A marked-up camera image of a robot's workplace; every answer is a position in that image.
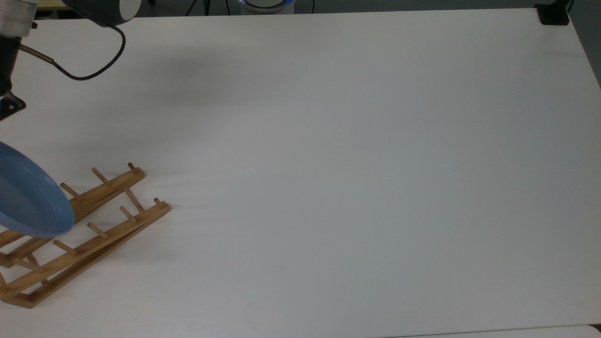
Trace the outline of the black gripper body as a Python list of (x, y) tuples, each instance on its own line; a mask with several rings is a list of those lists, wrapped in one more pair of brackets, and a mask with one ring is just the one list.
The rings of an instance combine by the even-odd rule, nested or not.
[(0, 94), (12, 90), (12, 73), (15, 67), (21, 37), (0, 37)]

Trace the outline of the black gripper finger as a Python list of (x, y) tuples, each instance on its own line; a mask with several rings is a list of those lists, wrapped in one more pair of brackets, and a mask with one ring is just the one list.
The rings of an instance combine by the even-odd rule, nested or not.
[(6, 92), (0, 99), (0, 121), (6, 120), (26, 107), (26, 103), (21, 98), (15, 96), (11, 91)]

